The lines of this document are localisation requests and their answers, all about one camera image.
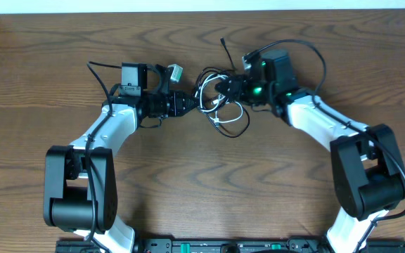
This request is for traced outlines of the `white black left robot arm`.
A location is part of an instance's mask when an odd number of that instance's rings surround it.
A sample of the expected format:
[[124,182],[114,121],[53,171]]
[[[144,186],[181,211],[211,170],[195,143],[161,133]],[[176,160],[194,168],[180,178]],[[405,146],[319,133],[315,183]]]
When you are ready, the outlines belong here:
[[198,99],[183,91],[110,92],[101,115],[69,145],[51,146],[45,157],[44,220],[83,238],[59,240],[57,252],[136,252],[135,230],[117,215],[114,158],[145,117],[181,117]]

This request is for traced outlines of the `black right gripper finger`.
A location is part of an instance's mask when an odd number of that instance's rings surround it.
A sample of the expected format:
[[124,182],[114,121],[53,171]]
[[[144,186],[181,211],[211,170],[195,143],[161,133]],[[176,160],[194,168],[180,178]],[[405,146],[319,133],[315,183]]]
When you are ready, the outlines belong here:
[[217,89],[217,92],[223,95],[227,100],[236,100],[236,91],[232,88]]
[[236,82],[233,78],[224,79],[215,85],[216,90],[234,90],[235,87]]

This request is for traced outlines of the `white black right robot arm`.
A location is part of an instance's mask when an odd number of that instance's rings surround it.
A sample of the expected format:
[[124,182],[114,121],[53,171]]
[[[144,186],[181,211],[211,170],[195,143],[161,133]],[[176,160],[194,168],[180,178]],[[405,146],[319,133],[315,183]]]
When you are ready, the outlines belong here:
[[215,89],[229,100],[271,107],[330,152],[340,211],[326,233],[331,252],[359,252],[381,221],[405,216],[405,167],[393,130],[368,126],[299,87],[289,63],[263,61]]

